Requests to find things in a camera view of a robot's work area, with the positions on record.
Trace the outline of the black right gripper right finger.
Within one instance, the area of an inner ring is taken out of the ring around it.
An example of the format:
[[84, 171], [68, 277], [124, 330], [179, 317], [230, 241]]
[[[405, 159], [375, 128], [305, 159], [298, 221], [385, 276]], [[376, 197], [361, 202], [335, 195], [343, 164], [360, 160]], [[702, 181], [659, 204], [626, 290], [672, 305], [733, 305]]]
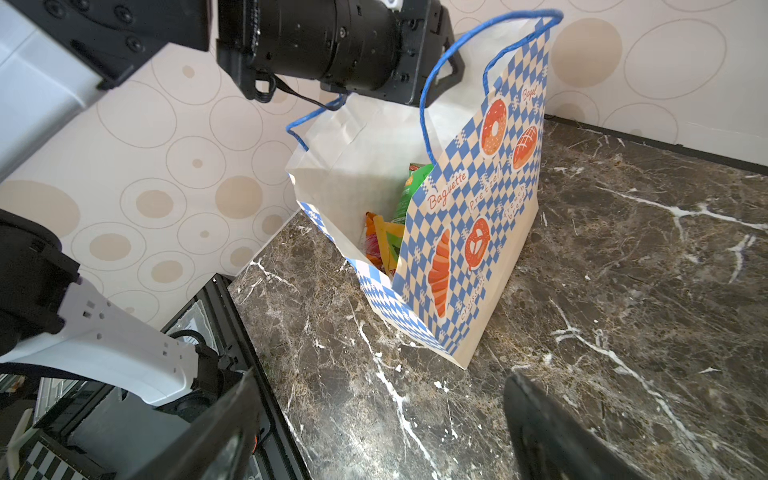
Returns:
[[641, 479], [520, 372], [505, 381], [503, 410], [522, 479]]

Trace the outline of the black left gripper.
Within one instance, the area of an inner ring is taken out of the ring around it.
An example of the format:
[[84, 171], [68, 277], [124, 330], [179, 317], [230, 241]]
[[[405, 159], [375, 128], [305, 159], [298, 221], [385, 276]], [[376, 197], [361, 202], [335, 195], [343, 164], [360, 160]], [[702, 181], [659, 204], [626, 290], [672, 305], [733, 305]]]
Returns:
[[242, 94], [260, 103], [286, 78], [314, 80], [327, 92], [428, 106], [459, 84], [464, 62], [439, 60], [454, 44], [438, 1], [220, 1], [217, 62]]

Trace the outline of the green chips snack packet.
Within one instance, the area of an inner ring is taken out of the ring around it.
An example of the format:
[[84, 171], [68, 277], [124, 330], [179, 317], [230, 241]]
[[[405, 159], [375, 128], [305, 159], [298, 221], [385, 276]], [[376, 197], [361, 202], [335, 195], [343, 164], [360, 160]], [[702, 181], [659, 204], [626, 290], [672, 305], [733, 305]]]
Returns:
[[410, 202], [425, 179], [429, 176], [432, 169], [432, 164], [421, 165], [411, 163], [409, 165], [408, 177], [405, 181], [402, 193], [395, 208], [394, 216], [392, 219], [393, 223], [404, 224], [406, 222], [406, 214]]

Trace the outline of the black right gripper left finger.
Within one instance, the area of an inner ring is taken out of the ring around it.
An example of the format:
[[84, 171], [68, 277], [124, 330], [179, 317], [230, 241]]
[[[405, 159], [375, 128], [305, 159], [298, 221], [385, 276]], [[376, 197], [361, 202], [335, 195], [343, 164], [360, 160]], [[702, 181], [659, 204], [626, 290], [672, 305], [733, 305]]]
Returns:
[[254, 372], [245, 373], [135, 479], [242, 479], [257, 443], [261, 412]]

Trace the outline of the colourful fruit candy packet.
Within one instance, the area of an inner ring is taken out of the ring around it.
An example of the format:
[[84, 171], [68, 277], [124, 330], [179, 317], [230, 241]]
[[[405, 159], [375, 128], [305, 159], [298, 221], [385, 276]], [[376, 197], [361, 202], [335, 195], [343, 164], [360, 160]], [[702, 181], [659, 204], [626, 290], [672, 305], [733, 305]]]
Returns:
[[390, 278], [397, 269], [404, 232], [403, 224], [387, 222], [372, 212], [365, 215], [365, 256]]

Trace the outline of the blue checkered paper bag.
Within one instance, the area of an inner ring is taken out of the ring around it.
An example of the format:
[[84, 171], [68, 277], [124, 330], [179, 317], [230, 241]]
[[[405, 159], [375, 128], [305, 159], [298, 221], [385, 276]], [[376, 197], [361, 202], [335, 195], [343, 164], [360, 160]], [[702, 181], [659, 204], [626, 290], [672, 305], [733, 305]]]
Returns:
[[[516, 11], [461, 36], [462, 80], [417, 107], [354, 95], [319, 114], [287, 165], [296, 200], [357, 274], [372, 310], [466, 367], [538, 211], [550, 37], [563, 15]], [[413, 196], [393, 278], [365, 256], [365, 215], [392, 222]]]

